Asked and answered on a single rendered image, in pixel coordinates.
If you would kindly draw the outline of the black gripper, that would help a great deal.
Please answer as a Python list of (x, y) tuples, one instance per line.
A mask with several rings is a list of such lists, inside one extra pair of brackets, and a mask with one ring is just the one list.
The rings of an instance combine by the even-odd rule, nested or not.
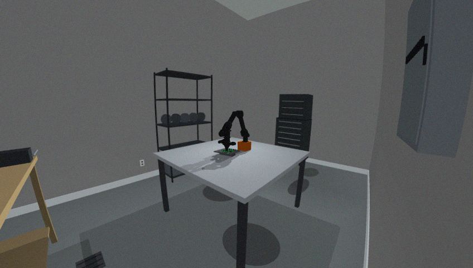
[(230, 136), (224, 136), (224, 138), (229, 139), (229, 143), (224, 144), (226, 151), (228, 150), (230, 145), (232, 146), (236, 145), (236, 142), (230, 142)]

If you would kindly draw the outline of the dark grey switch panel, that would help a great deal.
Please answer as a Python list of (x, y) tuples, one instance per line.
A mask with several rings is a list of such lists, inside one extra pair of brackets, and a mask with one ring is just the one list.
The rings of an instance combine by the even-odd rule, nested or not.
[(240, 152), (240, 150), (228, 149), (228, 150), (226, 151), (226, 149), (224, 148), (224, 149), (216, 150), (216, 151), (214, 151), (214, 152), (217, 152), (217, 153), (219, 153), (220, 155), (225, 155), (225, 156), (231, 156), (231, 157), (233, 157), (233, 156), (235, 156), (235, 153)]

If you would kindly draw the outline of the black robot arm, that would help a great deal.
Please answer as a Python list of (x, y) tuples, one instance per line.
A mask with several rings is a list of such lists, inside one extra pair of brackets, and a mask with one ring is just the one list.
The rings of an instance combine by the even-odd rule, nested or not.
[[(223, 137), (223, 136), (230, 136), (230, 129), (232, 127), (232, 123), (233, 123), (233, 120), (235, 119), (235, 117), (238, 117), (239, 118), (239, 122), (240, 122), (240, 126), (241, 126), (241, 136), (243, 137), (243, 141), (242, 142), (248, 142), (248, 137), (250, 136), (249, 133), (248, 133), (248, 130), (245, 128), (245, 124), (244, 124), (244, 120), (243, 120), (243, 111), (233, 111), (229, 120), (227, 122), (225, 122), (225, 124), (223, 125), (222, 129), (219, 131), (219, 136), (220, 137)], [(224, 138), (221, 140), (221, 143), (224, 145), (226, 143), (229, 143), (229, 139), (227, 138)]]

